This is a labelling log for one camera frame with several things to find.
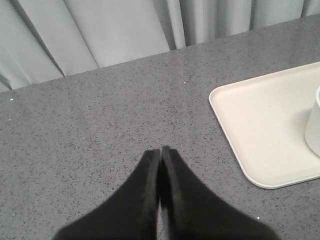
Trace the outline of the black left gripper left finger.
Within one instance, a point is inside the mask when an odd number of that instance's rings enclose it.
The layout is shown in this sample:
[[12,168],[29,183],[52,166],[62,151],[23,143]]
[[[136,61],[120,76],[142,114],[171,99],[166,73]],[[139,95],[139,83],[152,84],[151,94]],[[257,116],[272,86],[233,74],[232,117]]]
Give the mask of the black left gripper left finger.
[[146,150],[121,187],[99,207],[61,228],[56,240],[155,240],[159,149]]

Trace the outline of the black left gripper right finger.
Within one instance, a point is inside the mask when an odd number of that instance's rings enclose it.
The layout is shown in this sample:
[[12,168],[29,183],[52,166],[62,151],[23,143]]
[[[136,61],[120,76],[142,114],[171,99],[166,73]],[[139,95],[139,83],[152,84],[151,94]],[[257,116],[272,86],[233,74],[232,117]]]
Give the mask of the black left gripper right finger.
[[169,146],[161,151],[159,189],[171,240],[279,239],[269,226],[215,195]]

